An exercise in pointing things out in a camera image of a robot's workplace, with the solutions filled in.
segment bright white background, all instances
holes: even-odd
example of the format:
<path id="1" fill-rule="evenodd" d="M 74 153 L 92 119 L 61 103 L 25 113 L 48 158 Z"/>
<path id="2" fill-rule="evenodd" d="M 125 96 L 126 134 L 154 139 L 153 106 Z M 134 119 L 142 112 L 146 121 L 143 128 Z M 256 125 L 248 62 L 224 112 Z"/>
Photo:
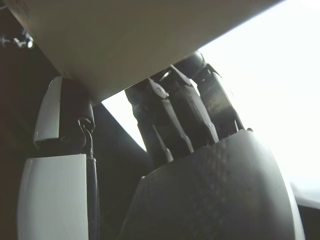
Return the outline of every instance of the bright white background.
<path id="1" fill-rule="evenodd" d="M 284 1 L 200 51 L 296 197 L 320 200 L 320 0 Z M 103 104 L 144 148 L 124 92 Z"/>

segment beige panel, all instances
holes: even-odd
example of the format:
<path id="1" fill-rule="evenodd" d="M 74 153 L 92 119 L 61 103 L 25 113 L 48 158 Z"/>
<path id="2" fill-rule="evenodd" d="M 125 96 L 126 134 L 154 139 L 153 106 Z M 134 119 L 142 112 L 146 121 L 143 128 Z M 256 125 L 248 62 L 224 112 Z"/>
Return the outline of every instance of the beige panel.
<path id="1" fill-rule="evenodd" d="M 5 0 L 58 71 L 96 102 L 157 73 L 279 0 Z"/>

